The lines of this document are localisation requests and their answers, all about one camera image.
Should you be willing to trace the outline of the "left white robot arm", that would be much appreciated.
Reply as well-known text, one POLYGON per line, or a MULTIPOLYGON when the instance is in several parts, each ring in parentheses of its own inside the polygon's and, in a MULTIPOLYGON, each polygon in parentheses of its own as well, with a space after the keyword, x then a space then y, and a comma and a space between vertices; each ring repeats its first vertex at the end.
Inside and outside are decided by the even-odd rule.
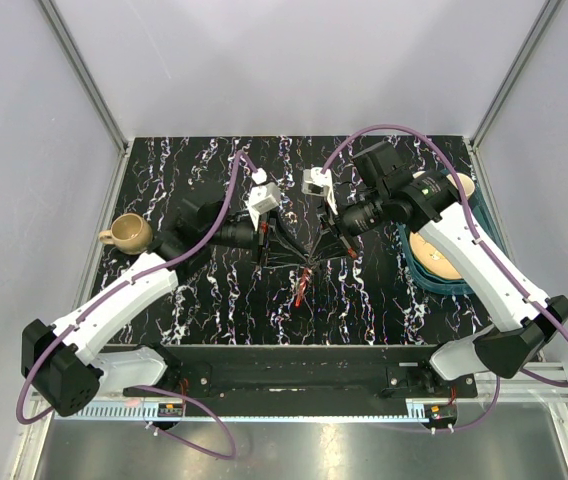
POLYGON ((94 397, 148 386, 167 396, 188 386, 183 363, 159 344, 104 352, 125 325, 190 280, 214 246, 244 249, 260 267, 298 266, 308 259, 277 209, 226 215, 222 201, 182 199, 148 249, 119 278, 50 325, 36 319, 22 332, 21 371, 52 411, 68 417, 94 397))

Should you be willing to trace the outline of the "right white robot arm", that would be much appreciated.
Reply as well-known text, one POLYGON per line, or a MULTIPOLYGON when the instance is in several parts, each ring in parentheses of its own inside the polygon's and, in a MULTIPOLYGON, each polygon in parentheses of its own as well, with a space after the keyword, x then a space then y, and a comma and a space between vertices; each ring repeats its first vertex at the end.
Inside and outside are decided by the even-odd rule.
POLYGON ((330 171, 313 167, 303 173, 303 192, 322 197, 325 206, 313 258, 355 258, 358 237, 388 223, 410 229, 461 275, 492 321, 436 349, 418 371, 421 390, 436 397, 465 375, 488 371, 510 379, 523 371, 568 320, 568 298, 549 296, 523 275, 465 212, 464 194, 443 173, 411 172, 385 141, 359 152, 353 163, 366 190, 345 207, 335 200, 330 171))

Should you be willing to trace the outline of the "red grey key holder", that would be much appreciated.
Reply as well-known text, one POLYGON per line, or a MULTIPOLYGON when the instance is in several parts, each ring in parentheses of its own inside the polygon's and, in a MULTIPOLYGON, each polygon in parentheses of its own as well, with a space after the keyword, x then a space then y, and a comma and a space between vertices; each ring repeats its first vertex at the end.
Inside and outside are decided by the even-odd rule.
POLYGON ((305 267, 297 283, 297 290, 294 299, 294 306, 299 308, 305 298, 306 290, 312 279, 313 270, 310 267, 305 267))

